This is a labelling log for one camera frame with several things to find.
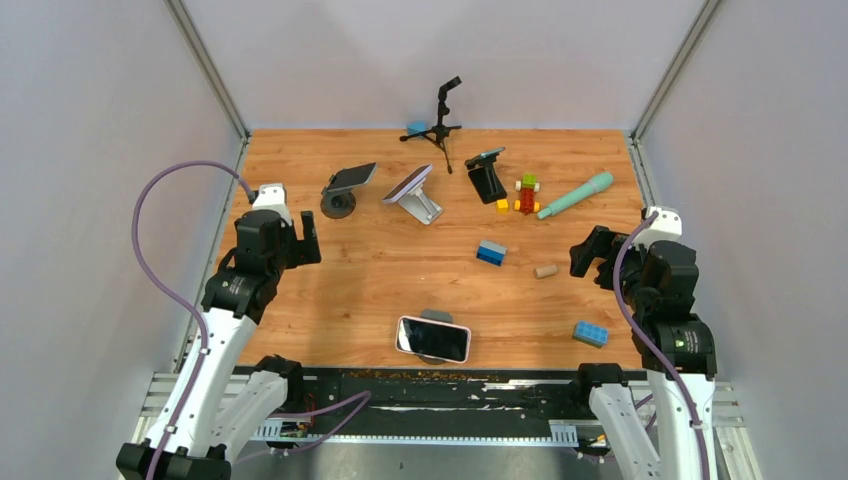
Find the grey round-base phone stand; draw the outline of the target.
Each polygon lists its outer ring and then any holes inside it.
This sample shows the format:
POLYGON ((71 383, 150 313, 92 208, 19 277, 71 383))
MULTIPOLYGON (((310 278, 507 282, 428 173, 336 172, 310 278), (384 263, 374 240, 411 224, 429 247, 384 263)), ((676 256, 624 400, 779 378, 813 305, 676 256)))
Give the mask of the grey round-base phone stand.
MULTIPOLYGON (((437 322, 443 322, 447 324, 453 323, 453 316, 447 312, 433 309, 425 309, 420 312, 420 317, 426 320, 433 320, 437 322)), ((424 363, 428 365, 444 365, 446 363, 445 360, 427 357, 425 355, 417 354, 417 357, 424 363)))

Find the pink case smartphone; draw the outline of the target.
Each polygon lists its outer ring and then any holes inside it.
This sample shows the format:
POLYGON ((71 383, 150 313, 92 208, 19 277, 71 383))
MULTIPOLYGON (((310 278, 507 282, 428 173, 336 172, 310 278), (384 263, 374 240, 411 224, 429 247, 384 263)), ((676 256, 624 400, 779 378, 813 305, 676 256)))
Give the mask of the pink case smartphone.
POLYGON ((471 330, 465 326, 414 316, 398 320, 395 348, 399 352, 448 363, 469 358, 471 330))

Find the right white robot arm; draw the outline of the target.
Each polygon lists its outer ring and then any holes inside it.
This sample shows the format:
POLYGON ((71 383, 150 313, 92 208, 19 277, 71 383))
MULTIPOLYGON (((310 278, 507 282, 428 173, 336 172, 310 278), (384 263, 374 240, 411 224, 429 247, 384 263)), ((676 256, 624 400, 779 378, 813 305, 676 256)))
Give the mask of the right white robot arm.
POLYGON ((673 240, 638 246, 633 235, 595 227, 570 249, 570 273, 586 275, 600 259, 596 284, 611 290, 631 324, 654 405, 659 440, 638 415, 622 368, 584 363, 571 403, 595 417, 626 479, 715 479, 713 399, 716 348, 709 327, 693 313, 699 279, 696 253, 673 240))

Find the dark round-base phone stand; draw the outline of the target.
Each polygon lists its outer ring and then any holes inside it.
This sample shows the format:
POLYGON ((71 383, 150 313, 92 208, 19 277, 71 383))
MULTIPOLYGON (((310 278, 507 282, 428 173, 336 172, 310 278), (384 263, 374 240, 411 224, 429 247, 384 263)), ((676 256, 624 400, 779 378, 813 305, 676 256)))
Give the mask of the dark round-base phone stand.
POLYGON ((355 195, 351 190, 322 194, 321 211, 330 219, 342 219, 356 208, 355 195))

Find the white folding phone stand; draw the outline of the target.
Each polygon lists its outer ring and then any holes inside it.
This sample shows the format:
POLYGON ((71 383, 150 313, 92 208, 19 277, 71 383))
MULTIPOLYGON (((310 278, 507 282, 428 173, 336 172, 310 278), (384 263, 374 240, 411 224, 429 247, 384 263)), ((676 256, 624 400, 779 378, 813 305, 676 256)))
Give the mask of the white folding phone stand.
POLYGON ((431 200, 422 188, 410 190, 400 197, 398 204, 424 225, 432 224, 443 213, 442 207, 431 200))

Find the black phone stand rear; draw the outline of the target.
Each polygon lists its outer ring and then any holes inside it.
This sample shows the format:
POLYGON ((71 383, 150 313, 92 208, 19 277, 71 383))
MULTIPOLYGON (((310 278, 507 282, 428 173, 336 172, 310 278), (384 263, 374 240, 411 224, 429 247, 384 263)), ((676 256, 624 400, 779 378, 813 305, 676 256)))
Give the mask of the black phone stand rear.
POLYGON ((468 177, 483 204, 504 200, 508 194, 498 178, 493 163, 467 165, 468 177))

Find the blue phone on black stand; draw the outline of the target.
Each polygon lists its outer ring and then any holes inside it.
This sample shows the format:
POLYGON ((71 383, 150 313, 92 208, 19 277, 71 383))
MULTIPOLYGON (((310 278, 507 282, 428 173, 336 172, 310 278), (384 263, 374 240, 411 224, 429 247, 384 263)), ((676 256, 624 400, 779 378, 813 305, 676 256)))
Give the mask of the blue phone on black stand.
POLYGON ((482 167, 488 164, 491 164, 496 161, 497 156, 505 150, 505 147, 498 147, 492 150, 488 150, 482 152, 471 159, 468 159, 464 162, 465 167, 468 170, 472 170, 477 167, 482 167))

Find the teal cylinder toy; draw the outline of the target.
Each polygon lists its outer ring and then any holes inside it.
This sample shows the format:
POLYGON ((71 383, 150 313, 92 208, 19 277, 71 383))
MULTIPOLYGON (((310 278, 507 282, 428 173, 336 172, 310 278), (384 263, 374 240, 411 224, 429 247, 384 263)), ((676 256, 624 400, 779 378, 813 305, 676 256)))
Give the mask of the teal cylinder toy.
POLYGON ((542 220, 551 216, 558 215, 563 211, 571 208, 572 206, 578 204, 579 202, 597 193, 603 192, 613 184, 613 181, 614 177, 609 172, 602 172, 596 174, 590 179, 588 179, 581 186, 570 191, 569 193, 566 193, 565 195, 553 201, 546 207, 542 208, 539 212, 536 213, 536 218, 538 220, 542 220))

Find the wooden cylinder peg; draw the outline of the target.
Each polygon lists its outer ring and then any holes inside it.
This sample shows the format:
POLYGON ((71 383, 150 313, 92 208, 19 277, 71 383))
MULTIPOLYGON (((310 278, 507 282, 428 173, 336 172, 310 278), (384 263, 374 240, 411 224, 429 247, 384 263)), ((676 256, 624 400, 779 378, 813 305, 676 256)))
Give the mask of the wooden cylinder peg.
POLYGON ((556 264, 544 265, 536 267, 533 270, 533 273, 536 279, 544 279, 558 274, 559 267, 556 264))

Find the light blue duplo brick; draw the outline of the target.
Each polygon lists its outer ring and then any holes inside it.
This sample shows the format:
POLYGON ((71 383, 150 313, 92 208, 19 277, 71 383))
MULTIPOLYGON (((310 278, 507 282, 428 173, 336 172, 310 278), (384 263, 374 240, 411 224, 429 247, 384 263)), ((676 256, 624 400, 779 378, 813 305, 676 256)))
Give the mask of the light blue duplo brick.
POLYGON ((609 332, 604 327, 585 321, 578 321, 574 326, 572 338, 575 341, 596 348, 603 348, 609 341, 609 332))

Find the red green toy brick car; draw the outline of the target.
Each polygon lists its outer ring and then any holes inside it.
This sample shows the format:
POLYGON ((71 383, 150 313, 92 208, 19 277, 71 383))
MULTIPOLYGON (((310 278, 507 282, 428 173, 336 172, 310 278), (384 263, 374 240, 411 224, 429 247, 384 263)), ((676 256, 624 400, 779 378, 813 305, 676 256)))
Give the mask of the red green toy brick car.
POLYGON ((540 183, 532 173, 524 173, 520 180, 514 184, 518 192, 518 198, 513 204, 513 210, 524 215, 536 214, 540 210, 540 204, 536 201, 536 194, 540 190, 540 183))

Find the blue grey duplo brick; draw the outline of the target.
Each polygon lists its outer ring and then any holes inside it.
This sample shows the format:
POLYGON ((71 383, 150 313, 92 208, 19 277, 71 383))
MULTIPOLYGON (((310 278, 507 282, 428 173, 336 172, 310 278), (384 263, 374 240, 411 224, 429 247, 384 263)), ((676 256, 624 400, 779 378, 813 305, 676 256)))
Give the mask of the blue grey duplo brick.
POLYGON ((481 240, 475 252, 475 258, 485 263, 501 267, 508 249, 500 244, 481 240))

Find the teal small block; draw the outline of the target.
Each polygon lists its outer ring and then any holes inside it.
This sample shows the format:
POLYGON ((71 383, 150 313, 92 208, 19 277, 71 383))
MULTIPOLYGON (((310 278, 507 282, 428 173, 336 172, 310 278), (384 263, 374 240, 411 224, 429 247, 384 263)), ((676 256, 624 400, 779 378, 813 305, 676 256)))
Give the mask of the teal small block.
POLYGON ((406 134, 407 135, 415 135, 420 132, 427 131, 429 126, 426 121, 413 121, 407 124, 406 126, 406 134))

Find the black mini tripod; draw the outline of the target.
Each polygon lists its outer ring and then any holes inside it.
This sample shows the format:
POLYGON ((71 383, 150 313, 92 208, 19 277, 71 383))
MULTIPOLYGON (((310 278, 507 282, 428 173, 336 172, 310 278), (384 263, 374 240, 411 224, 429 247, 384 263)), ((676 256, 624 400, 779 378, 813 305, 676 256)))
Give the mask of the black mini tripod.
POLYGON ((436 108, 437 119, 436 123, 433 126, 415 132, 412 132, 410 128, 407 128, 407 134, 399 137, 399 140, 401 142, 406 142, 413 138, 424 138, 433 145, 435 145, 443 153, 446 162, 446 169, 449 174, 453 173, 453 168, 447 151, 446 139, 450 136, 450 133, 452 131, 460 130, 462 126, 448 126, 444 123, 444 119, 451 112, 450 108, 447 105, 448 93, 461 84, 461 78, 459 76, 455 76, 439 87, 437 93, 436 108))

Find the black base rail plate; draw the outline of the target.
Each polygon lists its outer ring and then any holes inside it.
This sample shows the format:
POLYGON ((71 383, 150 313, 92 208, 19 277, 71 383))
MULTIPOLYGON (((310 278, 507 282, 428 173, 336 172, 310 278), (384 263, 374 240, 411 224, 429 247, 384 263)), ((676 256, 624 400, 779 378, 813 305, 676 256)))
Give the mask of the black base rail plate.
POLYGON ((305 367, 278 412, 314 412, 310 430, 384 437, 541 438, 555 423, 602 431, 575 369, 305 367))

